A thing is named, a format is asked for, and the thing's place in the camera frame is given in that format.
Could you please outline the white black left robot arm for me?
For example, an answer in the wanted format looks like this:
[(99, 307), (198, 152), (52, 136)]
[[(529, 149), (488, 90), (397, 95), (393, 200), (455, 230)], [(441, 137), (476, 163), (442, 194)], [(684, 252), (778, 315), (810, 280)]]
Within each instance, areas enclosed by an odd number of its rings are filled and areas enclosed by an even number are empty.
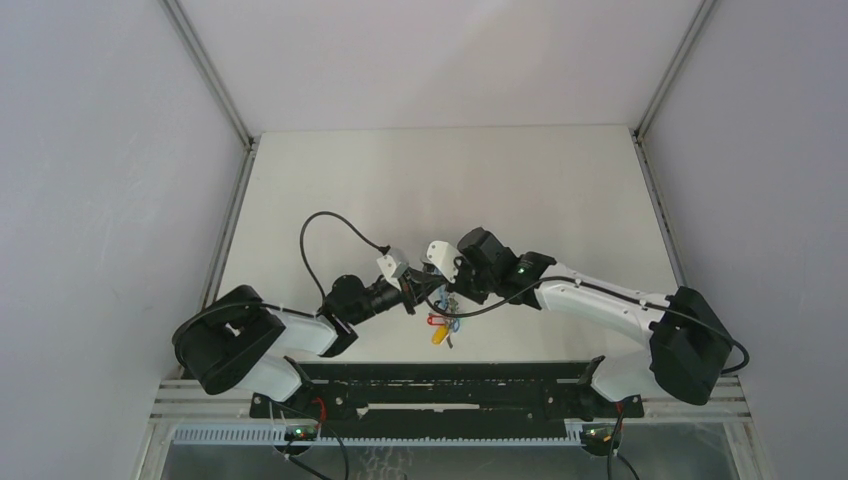
[(396, 284), (378, 277), (365, 285), (343, 275), (314, 313), (268, 303), (251, 286), (240, 285), (178, 327), (172, 336), (175, 357), (209, 395), (252, 391), (298, 417), (310, 409), (313, 392), (293, 354), (336, 357), (357, 341), (356, 325), (398, 305), (414, 313), (444, 282), (415, 269)]

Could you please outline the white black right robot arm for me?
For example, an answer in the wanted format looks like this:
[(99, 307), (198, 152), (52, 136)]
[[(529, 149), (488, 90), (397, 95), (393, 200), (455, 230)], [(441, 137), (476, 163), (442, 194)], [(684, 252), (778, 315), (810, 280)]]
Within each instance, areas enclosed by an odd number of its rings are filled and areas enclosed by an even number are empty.
[(515, 254), (478, 227), (457, 245), (433, 241), (426, 259), (449, 290), (478, 304), (502, 303), (586, 318), (638, 344), (638, 350), (604, 354), (591, 363), (578, 402), (592, 416), (618, 401), (661, 390), (690, 405), (706, 404), (727, 368), (734, 339), (698, 291), (672, 294), (628, 289), (582, 274), (552, 256)]

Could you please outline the round key organizer with rings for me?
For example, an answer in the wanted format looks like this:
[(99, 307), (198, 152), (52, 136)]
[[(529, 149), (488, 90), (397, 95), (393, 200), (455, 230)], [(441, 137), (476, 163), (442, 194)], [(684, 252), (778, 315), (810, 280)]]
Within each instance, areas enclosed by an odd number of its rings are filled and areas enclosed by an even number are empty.
[(430, 294), (430, 302), (439, 311), (456, 314), (459, 311), (459, 302), (455, 295), (448, 290), (449, 283), (442, 272), (432, 264), (425, 264), (423, 271), (428, 275), (430, 281), (436, 285), (436, 289)]

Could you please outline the yellow tagged key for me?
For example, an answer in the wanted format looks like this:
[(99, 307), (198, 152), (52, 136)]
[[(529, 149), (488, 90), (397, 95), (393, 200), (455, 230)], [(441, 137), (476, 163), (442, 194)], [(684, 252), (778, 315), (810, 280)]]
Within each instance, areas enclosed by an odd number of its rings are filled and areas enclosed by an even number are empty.
[(431, 337), (431, 343), (441, 345), (449, 338), (450, 333), (451, 329), (447, 325), (438, 326)]

